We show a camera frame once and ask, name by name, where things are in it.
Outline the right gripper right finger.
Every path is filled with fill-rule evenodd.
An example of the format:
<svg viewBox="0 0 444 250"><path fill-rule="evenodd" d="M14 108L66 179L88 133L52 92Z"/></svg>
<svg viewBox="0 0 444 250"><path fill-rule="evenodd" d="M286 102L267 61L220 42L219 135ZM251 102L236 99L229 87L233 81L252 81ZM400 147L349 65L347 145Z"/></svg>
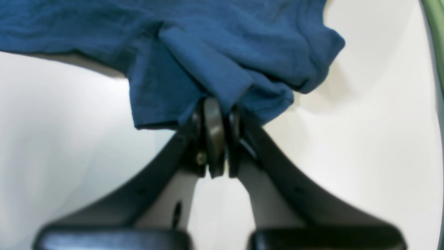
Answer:
<svg viewBox="0 0 444 250"><path fill-rule="evenodd" d="M399 229L311 180L241 108L227 118L230 175L249 194L248 250L406 250Z"/></svg>

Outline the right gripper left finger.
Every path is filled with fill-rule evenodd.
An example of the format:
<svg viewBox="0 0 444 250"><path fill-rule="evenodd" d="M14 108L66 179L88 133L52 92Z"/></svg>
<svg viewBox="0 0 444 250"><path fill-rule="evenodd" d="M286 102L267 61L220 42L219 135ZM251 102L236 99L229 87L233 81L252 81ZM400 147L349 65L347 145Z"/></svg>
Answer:
<svg viewBox="0 0 444 250"><path fill-rule="evenodd" d="M105 197L44 226L35 250L192 250L187 225L195 185L224 171L223 115L215 98L198 102L155 158Z"/></svg>

